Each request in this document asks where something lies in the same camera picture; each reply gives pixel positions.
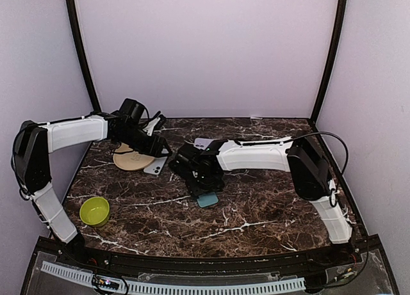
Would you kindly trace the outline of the teal phone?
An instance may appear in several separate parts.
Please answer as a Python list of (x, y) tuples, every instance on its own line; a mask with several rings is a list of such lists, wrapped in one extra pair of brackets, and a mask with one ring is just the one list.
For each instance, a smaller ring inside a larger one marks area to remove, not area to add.
[(218, 203), (218, 196), (216, 193), (204, 193), (197, 197), (197, 204), (200, 208), (206, 208)]

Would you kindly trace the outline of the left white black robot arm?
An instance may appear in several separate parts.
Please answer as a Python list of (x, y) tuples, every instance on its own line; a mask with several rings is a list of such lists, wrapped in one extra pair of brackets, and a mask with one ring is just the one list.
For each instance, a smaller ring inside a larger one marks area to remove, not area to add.
[(40, 124), (25, 121), (13, 141), (11, 158), (21, 197), (32, 202), (42, 223), (58, 240), (64, 244), (77, 241), (79, 231), (53, 189), (49, 155), (73, 145), (109, 139), (125, 143), (143, 155), (169, 157), (172, 151), (167, 141), (153, 133), (160, 121), (157, 116), (143, 125), (136, 117), (120, 111)]

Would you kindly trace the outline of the silver white phone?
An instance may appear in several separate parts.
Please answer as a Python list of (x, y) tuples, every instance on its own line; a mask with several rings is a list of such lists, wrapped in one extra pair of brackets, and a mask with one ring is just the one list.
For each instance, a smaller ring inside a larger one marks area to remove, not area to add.
[(151, 175), (159, 175), (166, 162), (167, 157), (155, 158), (150, 165), (143, 169), (143, 172)]

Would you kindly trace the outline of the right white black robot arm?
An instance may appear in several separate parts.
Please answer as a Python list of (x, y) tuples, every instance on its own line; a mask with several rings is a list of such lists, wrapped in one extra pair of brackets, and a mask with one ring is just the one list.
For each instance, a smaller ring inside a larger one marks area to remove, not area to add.
[(169, 163), (201, 208), (218, 203), (223, 176), (233, 170), (279, 170), (290, 173), (296, 194), (309, 201), (334, 246), (327, 260), (339, 266), (352, 254), (353, 226), (343, 211), (327, 159), (308, 136), (267, 141), (213, 140), (206, 147), (185, 143)]

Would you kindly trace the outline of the lavender phone case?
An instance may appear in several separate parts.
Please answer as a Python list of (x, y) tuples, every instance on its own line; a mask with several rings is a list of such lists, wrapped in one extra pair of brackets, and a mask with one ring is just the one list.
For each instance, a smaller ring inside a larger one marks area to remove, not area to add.
[(196, 148), (204, 149), (207, 148), (213, 140), (209, 138), (196, 138), (193, 145)]

